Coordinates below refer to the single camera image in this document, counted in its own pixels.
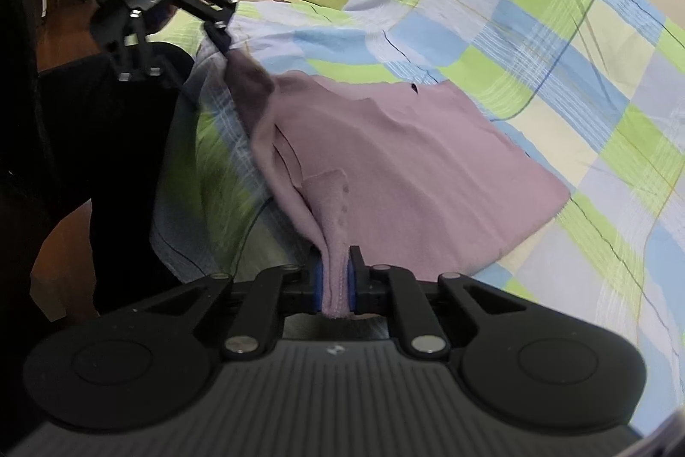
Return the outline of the lilac purple garment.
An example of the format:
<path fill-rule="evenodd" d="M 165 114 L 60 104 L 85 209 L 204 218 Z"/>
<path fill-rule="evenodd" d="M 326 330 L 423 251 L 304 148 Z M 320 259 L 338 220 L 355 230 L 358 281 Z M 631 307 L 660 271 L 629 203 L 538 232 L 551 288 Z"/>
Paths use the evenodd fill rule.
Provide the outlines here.
<path fill-rule="evenodd" d="M 322 257 L 320 308 L 352 308 L 348 252 L 422 281 L 473 274 L 566 205 L 568 187 L 452 82 L 273 75 L 240 51 L 224 80 L 277 205 Z"/>

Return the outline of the checkered blue green bedsheet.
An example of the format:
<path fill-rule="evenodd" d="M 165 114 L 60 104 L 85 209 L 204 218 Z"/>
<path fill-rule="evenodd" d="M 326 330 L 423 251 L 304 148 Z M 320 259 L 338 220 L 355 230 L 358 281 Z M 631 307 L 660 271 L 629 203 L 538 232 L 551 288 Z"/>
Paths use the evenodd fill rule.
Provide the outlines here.
<path fill-rule="evenodd" d="M 684 31 L 647 0 L 348 0 L 376 64 L 260 60 L 351 84 L 450 81 L 570 190 L 478 278 L 612 329 L 647 383 L 631 423 L 684 405 Z"/>

